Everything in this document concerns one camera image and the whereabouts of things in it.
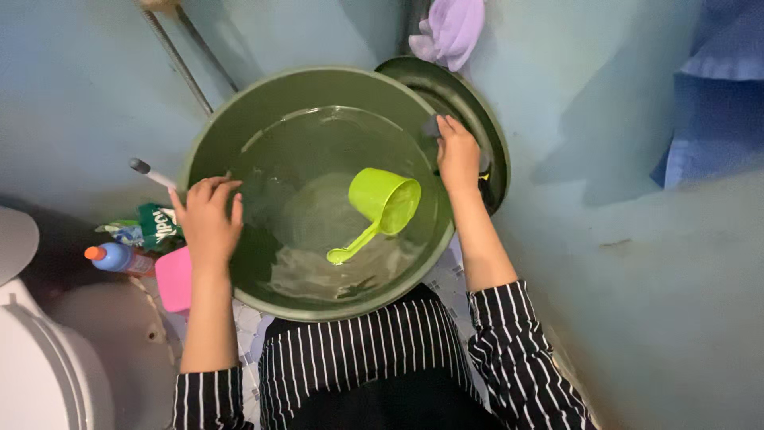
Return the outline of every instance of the blue bottle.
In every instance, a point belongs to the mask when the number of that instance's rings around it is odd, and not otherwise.
[[[104,243],[85,250],[85,257],[101,270],[123,272],[136,276],[154,276],[154,260],[135,253],[123,243]]]

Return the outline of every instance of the water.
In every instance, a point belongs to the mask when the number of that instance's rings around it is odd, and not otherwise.
[[[418,180],[422,203],[401,233],[379,235],[334,266],[326,253],[371,224],[347,198],[353,177],[369,167]],[[257,284],[280,295],[356,298],[395,279],[432,236],[436,185],[424,154],[408,133],[364,110],[326,106],[289,114],[252,136],[230,172],[244,181],[245,229],[267,232],[253,237],[274,250],[270,278]]]

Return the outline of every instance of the bathroom wall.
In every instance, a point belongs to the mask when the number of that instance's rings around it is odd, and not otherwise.
[[[764,422],[764,173],[648,177],[699,4],[489,1],[469,64],[510,150],[494,222],[604,428]]]
[[[392,57],[403,0],[188,0],[240,87],[288,67],[373,69]],[[210,103],[231,95],[180,27],[161,20]],[[10,0],[0,13],[0,196],[89,222],[129,216],[165,190],[206,120],[132,2]]]

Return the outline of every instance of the toilet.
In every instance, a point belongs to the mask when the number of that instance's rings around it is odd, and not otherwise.
[[[0,428],[167,428],[176,367],[156,308],[125,281],[46,315],[18,277],[38,243],[31,217],[0,207]]]

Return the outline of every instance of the striped shirt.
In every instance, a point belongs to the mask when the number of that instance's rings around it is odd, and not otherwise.
[[[480,402],[456,326],[435,293],[417,287],[399,301],[342,321],[268,329],[260,360],[261,428],[289,428],[311,396],[440,369]],[[526,283],[468,293],[476,334],[468,355],[506,428],[594,428],[575,388],[552,363]],[[241,413],[241,368],[178,376],[173,425],[253,428]]]

